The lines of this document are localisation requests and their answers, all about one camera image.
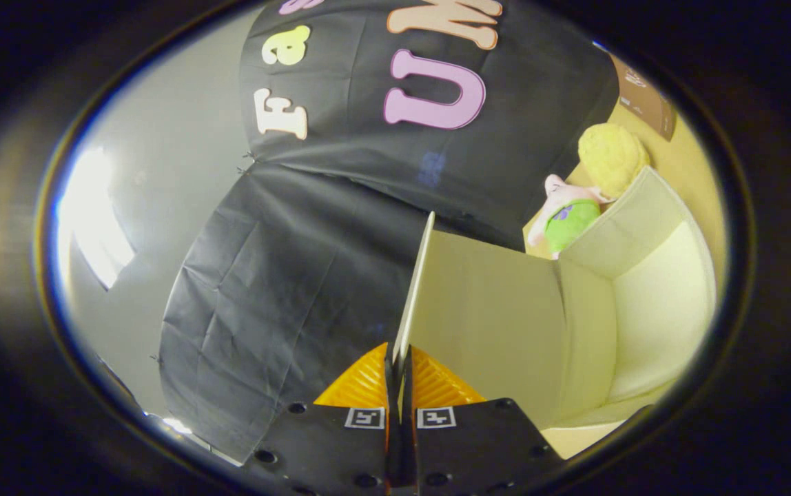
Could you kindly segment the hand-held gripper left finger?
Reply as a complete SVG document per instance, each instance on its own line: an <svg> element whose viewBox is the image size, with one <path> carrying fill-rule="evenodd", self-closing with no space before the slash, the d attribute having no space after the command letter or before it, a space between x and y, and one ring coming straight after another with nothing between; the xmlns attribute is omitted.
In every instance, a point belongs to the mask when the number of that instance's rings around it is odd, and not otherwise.
<svg viewBox="0 0 791 496"><path fill-rule="evenodd" d="M387 495L395 422L389 343L311 400L288 403L251 452L245 480L265 495Z"/></svg>

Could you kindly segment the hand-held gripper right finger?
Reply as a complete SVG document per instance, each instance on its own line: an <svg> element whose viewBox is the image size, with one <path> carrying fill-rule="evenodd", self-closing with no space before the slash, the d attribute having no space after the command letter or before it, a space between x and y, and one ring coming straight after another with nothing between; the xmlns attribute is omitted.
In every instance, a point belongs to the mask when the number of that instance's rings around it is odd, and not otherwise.
<svg viewBox="0 0 791 496"><path fill-rule="evenodd" d="M487 399L426 351L405 360L405 474L417 495L528 495L564 458L518 402Z"/></svg>

